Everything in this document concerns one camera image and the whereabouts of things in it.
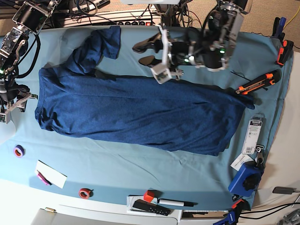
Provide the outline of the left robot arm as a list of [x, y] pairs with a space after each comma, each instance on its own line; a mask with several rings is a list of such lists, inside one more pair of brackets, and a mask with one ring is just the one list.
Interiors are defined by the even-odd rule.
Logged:
[[133, 46], [135, 53], [148, 49], [164, 51], [170, 69], [178, 66], [207, 68], [217, 72], [229, 67], [244, 15], [250, 12], [250, 0], [218, 0], [206, 16], [202, 28], [187, 27], [181, 37], [172, 37], [169, 29], [158, 26], [158, 33]]

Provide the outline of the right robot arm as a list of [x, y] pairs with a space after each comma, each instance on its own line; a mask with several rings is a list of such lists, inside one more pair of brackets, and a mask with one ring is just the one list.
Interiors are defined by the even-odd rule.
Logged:
[[[12, 20], [15, 26], [3, 38], [0, 47], [0, 105], [2, 107], [30, 91], [27, 86], [18, 85], [15, 79], [25, 78], [33, 70], [41, 46], [38, 35], [60, 3], [60, 0], [26, 0], [14, 15]], [[30, 68], [20, 74], [18, 66], [31, 49], [28, 47], [30, 34], [35, 36], [34, 43], [37, 44], [37, 48]]]

